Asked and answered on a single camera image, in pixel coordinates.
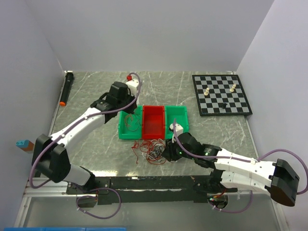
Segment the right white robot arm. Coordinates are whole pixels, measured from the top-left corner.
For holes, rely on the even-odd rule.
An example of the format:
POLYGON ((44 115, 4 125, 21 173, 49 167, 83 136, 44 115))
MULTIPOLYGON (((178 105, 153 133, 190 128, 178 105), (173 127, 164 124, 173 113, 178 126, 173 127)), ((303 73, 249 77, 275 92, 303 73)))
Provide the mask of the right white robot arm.
POLYGON ((234 154, 224 148, 198 142, 185 132, 167 139, 162 156, 169 162, 180 158, 193 160, 213 171, 205 183, 207 193, 252 190, 269 195, 284 206, 294 206, 300 177, 282 159, 261 161, 234 154))

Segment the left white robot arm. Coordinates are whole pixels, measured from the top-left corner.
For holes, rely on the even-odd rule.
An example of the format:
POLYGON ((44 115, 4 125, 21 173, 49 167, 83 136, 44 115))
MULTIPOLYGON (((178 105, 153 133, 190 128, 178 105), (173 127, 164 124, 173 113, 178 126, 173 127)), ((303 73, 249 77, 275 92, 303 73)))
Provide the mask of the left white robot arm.
POLYGON ((34 188, 34 172, 45 175, 55 183, 67 181, 77 184, 83 193, 95 188, 95 175, 84 167, 71 164, 68 154, 95 129, 106 124, 119 112, 132 114, 137 107, 140 81, 114 82, 110 90, 95 100, 79 118, 64 129, 46 136, 40 135, 35 142, 29 183, 34 188))

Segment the red plastic bin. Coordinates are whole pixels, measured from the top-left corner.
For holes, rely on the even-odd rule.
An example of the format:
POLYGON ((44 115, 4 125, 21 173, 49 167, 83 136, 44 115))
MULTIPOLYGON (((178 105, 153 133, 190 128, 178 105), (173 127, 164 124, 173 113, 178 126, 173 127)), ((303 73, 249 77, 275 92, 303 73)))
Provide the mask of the red plastic bin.
POLYGON ((142 107, 141 138, 143 140, 165 139, 165 107, 144 105, 142 107))

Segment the green plastic bin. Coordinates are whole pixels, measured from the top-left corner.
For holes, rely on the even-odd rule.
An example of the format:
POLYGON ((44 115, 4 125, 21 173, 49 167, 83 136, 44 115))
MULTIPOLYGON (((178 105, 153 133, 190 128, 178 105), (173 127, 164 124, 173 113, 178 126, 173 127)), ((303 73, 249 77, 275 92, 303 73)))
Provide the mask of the green plastic bin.
POLYGON ((174 122, 179 123, 184 132, 189 131, 189 121, 188 121, 188 112, 186 106, 175 106, 175 105, 166 105, 165 106, 165 140, 172 138, 172 131, 169 130, 169 126, 174 122))
POLYGON ((139 105, 133 114, 121 111, 119 114, 118 136, 121 140, 141 139, 142 106, 139 105))

